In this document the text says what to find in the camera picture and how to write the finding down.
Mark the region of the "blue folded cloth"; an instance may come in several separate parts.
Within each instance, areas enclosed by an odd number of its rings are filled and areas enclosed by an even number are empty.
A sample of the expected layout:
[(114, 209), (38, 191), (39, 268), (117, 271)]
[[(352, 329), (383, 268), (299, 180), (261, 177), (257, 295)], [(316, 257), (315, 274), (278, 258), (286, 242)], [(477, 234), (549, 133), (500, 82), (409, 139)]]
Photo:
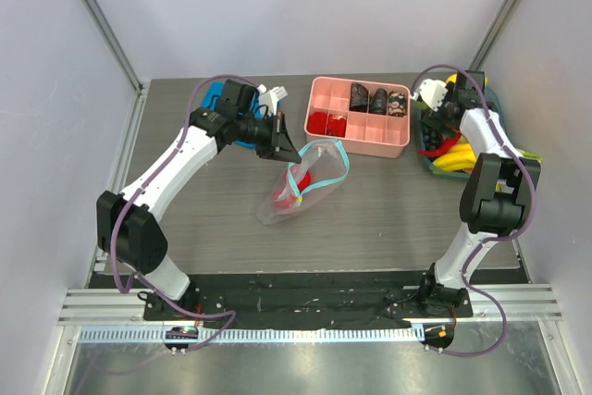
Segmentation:
[(231, 144), (254, 150), (263, 118), (259, 95), (256, 87), (238, 80), (215, 83), (203, 99), (194, 123), (204, 124), (219, 151)]

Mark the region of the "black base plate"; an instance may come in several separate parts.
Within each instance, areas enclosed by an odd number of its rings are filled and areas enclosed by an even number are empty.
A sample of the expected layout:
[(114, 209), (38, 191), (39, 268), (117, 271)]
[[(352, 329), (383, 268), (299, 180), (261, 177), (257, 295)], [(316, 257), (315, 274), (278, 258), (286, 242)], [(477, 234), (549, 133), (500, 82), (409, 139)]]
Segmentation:
[(201, 274), (192, 309), (233, 310), (236, 329), (405, 327), (411, 320), (473, 316), (467, 290), (448, 290), (420, 271)]

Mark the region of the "red chili pepper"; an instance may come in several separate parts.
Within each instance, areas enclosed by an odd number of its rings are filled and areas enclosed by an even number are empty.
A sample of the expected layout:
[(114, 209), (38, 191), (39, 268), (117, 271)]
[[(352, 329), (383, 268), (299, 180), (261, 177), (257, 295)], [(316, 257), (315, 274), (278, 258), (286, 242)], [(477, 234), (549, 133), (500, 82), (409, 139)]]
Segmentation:
[(458, 133), (455, 137), (444, 140), (438, 148), (432, 150), (420, 150), (419, 154), (426, 157), (440, 157), (446, 154), (461, 137), (461, 133)]

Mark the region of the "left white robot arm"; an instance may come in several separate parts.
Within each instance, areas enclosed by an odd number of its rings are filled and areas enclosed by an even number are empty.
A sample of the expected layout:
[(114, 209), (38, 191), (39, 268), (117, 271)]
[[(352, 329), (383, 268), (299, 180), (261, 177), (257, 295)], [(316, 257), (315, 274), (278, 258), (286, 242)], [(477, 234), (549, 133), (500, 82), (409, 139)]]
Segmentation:
[(253, 144), (265, 160), (301, 162), (282, 112), (262, 118), (224, 117), (200, 107), (138, 179), (120, 192), (103, 192), (96, 203), (98, 244), (109, 254), (112, 267), (124, 264), (145, 279), (166, 298), (166, 310), (178, 320), (195, 313), (197, 298), (188, 275), (167, 253), (160, 221), (193, 175), (236, 141)]

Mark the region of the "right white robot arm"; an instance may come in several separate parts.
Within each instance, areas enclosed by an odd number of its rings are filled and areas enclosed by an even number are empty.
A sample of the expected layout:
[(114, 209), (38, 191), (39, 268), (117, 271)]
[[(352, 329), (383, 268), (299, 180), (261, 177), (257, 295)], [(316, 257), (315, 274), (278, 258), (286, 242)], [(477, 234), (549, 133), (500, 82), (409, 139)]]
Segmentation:
[(459, 231), (415, 296), (426, 315), (467, 303), (471, 276), (489, 250), (513, 239), (532, 219), (541, 165), (511, 143), (485, 88), (484, 74), (476, 71), (459, 70), (453, 82), (425, 75), (413, 82), (413, 99), (427, 112), (425, 124), (457, 130), (476, 157), (459, 204)]

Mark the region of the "yellow mango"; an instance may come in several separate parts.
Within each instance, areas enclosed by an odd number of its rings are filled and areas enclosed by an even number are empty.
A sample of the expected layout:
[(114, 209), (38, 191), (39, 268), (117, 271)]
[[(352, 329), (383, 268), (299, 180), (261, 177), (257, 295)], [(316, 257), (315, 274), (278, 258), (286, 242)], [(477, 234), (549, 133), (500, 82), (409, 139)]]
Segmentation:
[[(451, 74), (450, 76), (447, 77), (446, 83), (449, 83), (449, 82), (455, 83), (456, 80), (457, 80), (457, 74), (454, 73), (454, 74)], [(489, 79), (488, 79), (488, 77), (485, 77), (485, 86), (488, 86), (488, 84), (489, 84)]]

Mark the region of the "green celery stalks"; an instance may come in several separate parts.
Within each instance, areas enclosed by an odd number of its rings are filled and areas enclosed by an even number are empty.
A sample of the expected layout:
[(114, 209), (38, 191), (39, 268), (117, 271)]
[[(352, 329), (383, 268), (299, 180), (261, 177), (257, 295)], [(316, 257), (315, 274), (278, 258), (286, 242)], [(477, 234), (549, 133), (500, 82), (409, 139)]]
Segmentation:
[(538, 154), (534, 154), (534, 153), (528, 152), (528, 151), (523, 150), (523, 149), (519, 149), (518, 152), (525, 159), (537, 161), (539, 164), (541, 164), (543, 162), (543, 158), (540, 155), (538, 155)]

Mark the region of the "teal fruit tray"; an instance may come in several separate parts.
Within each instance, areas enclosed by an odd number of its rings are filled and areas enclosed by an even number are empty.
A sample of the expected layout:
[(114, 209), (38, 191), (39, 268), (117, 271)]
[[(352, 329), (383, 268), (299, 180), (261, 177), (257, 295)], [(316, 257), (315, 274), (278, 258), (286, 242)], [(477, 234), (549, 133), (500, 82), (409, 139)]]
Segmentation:
[[(486, 102), (487, 102), (489, 108), (492, 111), (495, 111), (499, 115), (500, 125), (504, 129), (506, 129), (505, 120), (504, 120), (504, 116), (502, 113), (502, 109), (500, 106), (500, 100), (499, 100), (498, 96), (489, 86), (485, 87), (484, 95), (485, 95), (485, 99), (486, 99)], [(411, 118), (412, 118), (412, 123), (413, 123), (413, 131), (415, 132), (415, 134), (417, 136), (417, 147), (418, 147), (419, 151), (424, 150), (426, 147), (426, 145), (424, 143), (424, 139), (423, 139), (424, 126), (421, 121), (422, 114), (423, 114), (423, 111), (417, 105), (412, 106)], [(441, 176), (442, 178), (467, 181), (471, 172), (472, 172), (471, 168), (463, 169), (463, 170), (456, 170), (456, 171), (444, 170), (439, 167), (436, 167), (433, 164), (432, 159), (430, 157), (425, 157), (423, 155), (422, 158), (423, 158), (426, 168), (430, 171), (430, 173), (433, 175), (436, 175), (436, 176)]]

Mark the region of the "clear zip top bag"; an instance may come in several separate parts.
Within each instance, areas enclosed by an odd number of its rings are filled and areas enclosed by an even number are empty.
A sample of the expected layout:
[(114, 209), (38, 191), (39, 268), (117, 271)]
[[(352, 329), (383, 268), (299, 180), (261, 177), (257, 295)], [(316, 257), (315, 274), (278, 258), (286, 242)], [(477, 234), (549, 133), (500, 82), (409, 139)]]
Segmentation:
[(336, 190), (350, 172), (350, 159), (341, 140), (319, 139), (299, 151), (301, 163), (288, 163), (260, 205), (264, 225), (295, 217)]

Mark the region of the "dark patterned roll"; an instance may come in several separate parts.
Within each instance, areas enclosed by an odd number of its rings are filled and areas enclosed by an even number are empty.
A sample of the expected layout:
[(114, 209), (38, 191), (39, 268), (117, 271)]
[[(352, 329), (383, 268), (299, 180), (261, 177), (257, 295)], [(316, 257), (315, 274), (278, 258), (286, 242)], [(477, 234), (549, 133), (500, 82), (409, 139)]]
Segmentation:
[(370, 114), (385, 116), (388, 113), (389, 92), (384, 88), (378, 88), (370, 99), (368, 112)]
[(369, 106), (369, 91), (359, 82), (353, 82), (350, 89), (349, 110), (353, 112), (367, 113)]

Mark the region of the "red apple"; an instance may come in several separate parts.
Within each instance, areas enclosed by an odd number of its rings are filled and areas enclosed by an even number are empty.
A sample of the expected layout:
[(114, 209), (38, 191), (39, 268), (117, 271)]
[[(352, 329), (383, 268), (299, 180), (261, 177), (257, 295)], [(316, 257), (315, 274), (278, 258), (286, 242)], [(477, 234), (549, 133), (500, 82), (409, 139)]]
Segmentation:
[(287, 211), (296, 208), (302, 201), (302, 191), (308, 187), (311, 182), (311, 174), (309, 171), (306, 171), (297, 182), (297, 191), (294, 192), (288, 183), (287, 175), (284, 174), (282, 181), (271, 193), (272, 207), (277, 211)]

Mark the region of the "yellow banana bunch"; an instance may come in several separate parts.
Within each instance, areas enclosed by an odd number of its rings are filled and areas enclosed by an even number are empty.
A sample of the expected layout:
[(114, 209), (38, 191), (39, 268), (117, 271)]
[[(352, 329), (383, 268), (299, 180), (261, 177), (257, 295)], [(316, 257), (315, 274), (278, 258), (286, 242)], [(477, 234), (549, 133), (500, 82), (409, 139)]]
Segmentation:
[(472, 169), (476, 163), (475, 153), (469, 143), (457, 143), (445, 154), (436, 158), (432, 165), (444, 171)]

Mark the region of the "red item in tray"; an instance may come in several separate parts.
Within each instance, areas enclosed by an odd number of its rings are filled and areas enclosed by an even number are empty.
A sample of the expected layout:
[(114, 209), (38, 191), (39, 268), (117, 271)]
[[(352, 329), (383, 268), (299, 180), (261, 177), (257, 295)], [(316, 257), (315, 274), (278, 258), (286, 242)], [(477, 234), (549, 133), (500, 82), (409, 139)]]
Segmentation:
[(316, 111), (308, 116), (306, 130), (315, 135), (325, 135), (327, 131), (328, 114), (325, 111)]
[(336, 138), (344, 138), (347, 129), (347, 118), (342, 115), (329, 115), (327, 117), (326, 135)]

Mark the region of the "pink compartment tray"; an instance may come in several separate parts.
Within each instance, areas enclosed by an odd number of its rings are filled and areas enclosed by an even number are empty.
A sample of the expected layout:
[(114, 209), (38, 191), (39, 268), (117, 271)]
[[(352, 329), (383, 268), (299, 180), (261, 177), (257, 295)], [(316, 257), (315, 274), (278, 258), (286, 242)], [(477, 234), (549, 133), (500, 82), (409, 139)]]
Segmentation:
[[(389, 93), (404, 93), (407, 97), (408, 114), (406, 117), (390, 117), (349, 110), (350, 89), (353, 82), (359, 82), (369, 91), (369, 102), (378, 88)], [(411, 139), (411, 93), (408, 87), (400, 84), (369, 80), (317, 77), (313, 80), (308, 105), (303, 123), (305, 138), (308, 142), (319, 139), (338, 139), (349, 154), (363, 154), (385, 158), (398, 157)], [(342, 115), (347, 118), (344, 138), (311, 134), (306, 130), (308, 116), (316, 111), (325, 111), (328, 115)]]

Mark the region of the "dark grape bunch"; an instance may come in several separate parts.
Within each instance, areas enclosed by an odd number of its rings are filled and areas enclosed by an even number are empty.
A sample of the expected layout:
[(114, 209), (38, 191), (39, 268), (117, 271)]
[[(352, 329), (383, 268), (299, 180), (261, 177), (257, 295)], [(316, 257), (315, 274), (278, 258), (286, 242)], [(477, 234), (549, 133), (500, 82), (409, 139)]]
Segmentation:
[(443, 143), (443, 135), (438, 130), (434, 130), (429, 126), (423, 126), (422, 141), (427, 151), (436, 150)]

